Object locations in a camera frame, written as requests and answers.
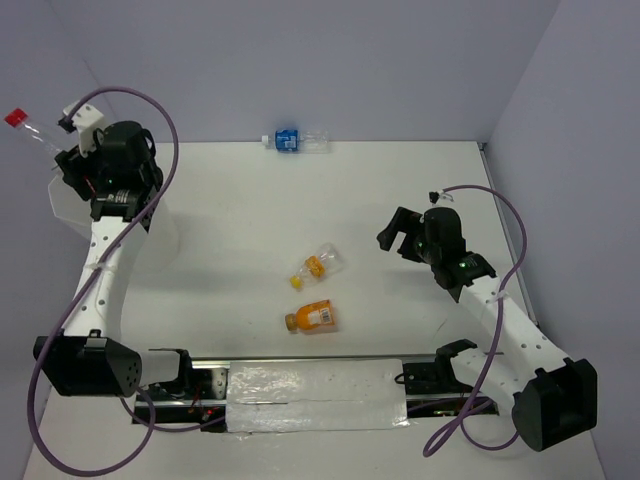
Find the orange juice bottle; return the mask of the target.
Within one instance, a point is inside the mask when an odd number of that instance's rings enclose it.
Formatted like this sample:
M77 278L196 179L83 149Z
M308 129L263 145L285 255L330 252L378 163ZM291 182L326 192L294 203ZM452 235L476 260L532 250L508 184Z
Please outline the orange juice bottle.
M293 333L326 333L337 328L336 315L330 300L307 304L284 317L287 330Z

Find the clear bottle yellow cap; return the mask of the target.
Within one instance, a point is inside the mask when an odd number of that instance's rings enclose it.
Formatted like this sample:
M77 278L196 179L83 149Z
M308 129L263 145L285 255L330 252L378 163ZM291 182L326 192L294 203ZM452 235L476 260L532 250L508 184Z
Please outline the clear bottle yellow cap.
M339 272L344 265L345 260L336 247L332 243L325 243L301 262L289 277L289 283L295 290L303 290Z

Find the clear bottle red cap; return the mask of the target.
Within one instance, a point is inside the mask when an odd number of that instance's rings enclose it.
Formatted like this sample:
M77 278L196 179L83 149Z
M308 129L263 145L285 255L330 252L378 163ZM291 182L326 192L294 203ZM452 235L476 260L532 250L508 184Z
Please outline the clear bottle red cap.
M20 108L10 111L4 117L4 121L50 161L54 161L58 154L69 149L63 134L35 120Z

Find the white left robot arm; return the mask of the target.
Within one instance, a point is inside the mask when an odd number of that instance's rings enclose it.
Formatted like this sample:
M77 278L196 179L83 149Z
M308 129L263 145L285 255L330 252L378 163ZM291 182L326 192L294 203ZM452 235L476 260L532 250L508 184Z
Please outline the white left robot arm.
M173 398L195 388L186 350L136 351L123 344L122 312L135 271L154 272L176 255L177 230L161 197L165 177L149 130L121 121L97 130L94 151L56 158L63 180L90 205L90 247L71 312L33 354L58 394L121 397L160 384Z

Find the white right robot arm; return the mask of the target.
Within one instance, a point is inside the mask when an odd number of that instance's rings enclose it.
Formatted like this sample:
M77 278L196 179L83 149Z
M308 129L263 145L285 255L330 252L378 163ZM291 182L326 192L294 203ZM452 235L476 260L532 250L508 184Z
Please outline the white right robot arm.
M572 360L501 290L495 269L467 249L455 210L400 207L377 236L380 248L390 250L398 234L405 236L401 257L429 265L436 283L498 339L492 361L462 339L438 348L430 363L405 365L396 380L408 394L462 393L483 376L480 393L511 415L520 438L537 452L596 426L595 368Z

